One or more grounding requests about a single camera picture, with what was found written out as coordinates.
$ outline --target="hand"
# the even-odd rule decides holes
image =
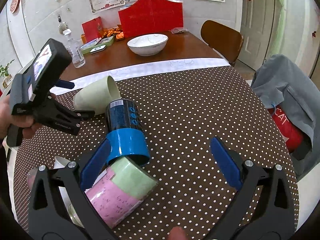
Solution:
[[[42,125],[34,123],[31,115],[11,115],[9,100],[10,95],[7,95],[0,101],[0,139],[4,139],[7,136],[10,124],[24,128],[23,137],[31,139]]]
[[[188,236],[181,227],[174,227],[170,231],[168,240],[188,240]]]

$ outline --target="polka dot tablecloth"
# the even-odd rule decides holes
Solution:
[[[249,85],[232,67],[216,67],[154,74],[117,82],[123,98],[134,101],[151,160],[145,170],[159,180],[147,199],[114,228],[120,239],[166,239],[174,226],[190,239],[202,239],[223,216],[236,193],[219,171],[209,144],[218,135],[243,159],[257,165],[283,166],[294,199],[298,222],[299,196],[290,156],[272,118]],[[57,100],[72,108],[76,91]],[[19,223],[28,230],[29,170],[54,156],[78,160],[94,150],[105,136],[104,115],[82,123],[77,137],[44,127],[18,150],[14,199]],[[241,224],[248,223],[259,200]]]

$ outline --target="pink label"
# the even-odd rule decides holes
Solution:
[[[114,171],[108,167],[106,174],[86,192],[91,204],[110,228],[120,223],[141,203],[111,181],[114,175]]]

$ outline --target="white bottle cap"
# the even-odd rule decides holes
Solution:
[[[66,35],[69,35],[71,34],[71,30],[70,29],[66,29],[65,31],[63,31],[63,34],[66,36]]]

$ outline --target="potted plant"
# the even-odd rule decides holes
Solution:
[[[4,89],[6,89],[9,86],[9,84],[11,82],[11,79],[12,79],[12,76],[8,73],[8,69],[9,69],[9,65],[13,61],[14,61],[14,59],[11,60],[5,67],[0,65],[0,77],[4,77],[5,76],[4,81],[2,83]]]

